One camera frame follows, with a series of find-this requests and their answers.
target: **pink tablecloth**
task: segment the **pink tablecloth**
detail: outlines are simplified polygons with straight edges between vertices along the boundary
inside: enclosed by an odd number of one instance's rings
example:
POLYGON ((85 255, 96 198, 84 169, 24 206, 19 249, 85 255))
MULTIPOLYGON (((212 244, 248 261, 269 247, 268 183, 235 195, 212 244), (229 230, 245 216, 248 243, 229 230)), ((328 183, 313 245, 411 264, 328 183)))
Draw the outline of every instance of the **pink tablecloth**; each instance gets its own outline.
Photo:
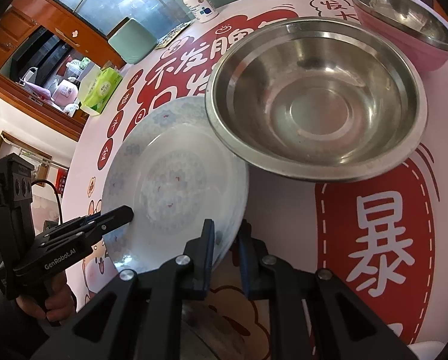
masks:
MULTIPOLYGON (((64 220, 100 209, 109 165, 143 117, 177 97, 203 95, 229 47, 268 23, 296 16, 357 21, 347 0, 240 0, 132 66, 104 113, 84 128, 67 179, 64 220)), ((351 184, 312 184, 251 168, 245 215, 253 236, 272 254, 307 271, 333 269, 407 344, 448 340, 448 63, 422 79, 428 126, 403 164, 351 184), (376 222, 369 211, 374 206, 384 221, 376 222)), ((229 252, 215 271, 207 302, 234 320, 249 358, 265 359, 266 304, 244 298, 233 257, 229 252)), ((102 244, 70 268, 79 307, 113 275, 102 244)))

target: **silver screw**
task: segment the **silver screw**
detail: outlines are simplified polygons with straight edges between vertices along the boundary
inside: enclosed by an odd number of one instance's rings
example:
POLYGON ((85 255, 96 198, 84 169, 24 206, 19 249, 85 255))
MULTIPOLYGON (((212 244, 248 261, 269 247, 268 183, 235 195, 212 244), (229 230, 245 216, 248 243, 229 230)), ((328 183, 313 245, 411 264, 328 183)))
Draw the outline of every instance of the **silver screw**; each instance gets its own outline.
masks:
POLYGON ((331 280, 332 272, 329 269, 320 269, 317 272, 317 277, 321 280, 331 280))
POLYGON ((177 256, 175 258, 175 262, 177 265, 186 266, 191 262, 191 258, 189 256, 186 256, 185 254, 181 254, 180 256, 177 256))
POLYGON ((273 266, 277 262, 277 257, 271 254, 262 257, 262 262, 268 266, 273 266))
POLYGON ((132 269, 124 269, 122 272, 119 273, 119 277, 121 280, 129 281, 134 277, 135 273, 132 269))

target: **finger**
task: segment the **finger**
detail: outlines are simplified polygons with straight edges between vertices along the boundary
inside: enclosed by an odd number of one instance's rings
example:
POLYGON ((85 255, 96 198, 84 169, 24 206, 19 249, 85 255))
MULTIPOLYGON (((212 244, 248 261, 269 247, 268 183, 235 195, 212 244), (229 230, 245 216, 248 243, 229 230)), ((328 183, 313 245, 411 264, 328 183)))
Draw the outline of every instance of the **finger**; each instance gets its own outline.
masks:
POLYGON ((66 284, 67 276, 65 275, 65 272, 60 272, 59 274, 55 275, 50 281, 50 286, 52 287, 52 291, 54 293, 62 290, 62 288, 64 288, 66 284))
POLYGON ((60 309, 47 311, 46 316, 50 322, 56 322, 56 321, 63 322, 72 315, 74 315, 75 313, 76 309, 74 308, 74 303, 72 302, 60 309))
POLYGON ((68 303, 74 303, 72 292, 68 285, 65 285, 59 292, 49 296, 45 301, 47 310, 60 309, 68 303))
POLYGON ((27 315, 40 320, 45 319, 46 314, 44 310, 30 297, 21 295, 16 299, 16 302, 20 309, 27 315))

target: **white plate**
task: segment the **white plate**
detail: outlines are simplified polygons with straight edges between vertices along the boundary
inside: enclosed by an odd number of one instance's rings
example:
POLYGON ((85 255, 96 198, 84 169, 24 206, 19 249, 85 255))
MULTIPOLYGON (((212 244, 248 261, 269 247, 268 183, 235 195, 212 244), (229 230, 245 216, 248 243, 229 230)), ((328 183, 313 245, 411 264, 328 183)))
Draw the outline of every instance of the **white plate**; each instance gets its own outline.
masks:
POLYGON ((102 212, 122 205, 134 220, 104 236, 116 268, 159 268, 215 223, 214 266, 239 230, 249 188, 247 164, 216 137, 204 97, 182 97, 146 116, 119 148, 104 185, 102 212))

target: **black cable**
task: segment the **black cable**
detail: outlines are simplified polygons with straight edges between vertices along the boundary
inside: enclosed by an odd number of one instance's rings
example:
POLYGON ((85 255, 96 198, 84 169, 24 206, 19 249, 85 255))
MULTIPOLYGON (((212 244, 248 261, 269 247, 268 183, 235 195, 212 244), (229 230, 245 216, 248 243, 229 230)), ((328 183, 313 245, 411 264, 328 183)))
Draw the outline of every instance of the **black cable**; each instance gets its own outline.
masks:
POLYGON ((44 180, 44 179, 38 179, 38 180, 34 180, 30 185, 36 185, 38 183, 45 183, 48 184, 52 187, 52 189, 54 190, 55 193, 55 198, 57 199, 57 207, 59 207, 59 219, 61 220, 61 223, 64 223, 62 221, 62 208, 61 208, 61 202, 59 200, 59 193, 57 192, 57 189, 55 188, 54 184, 52 184, 49 180, 44 180))

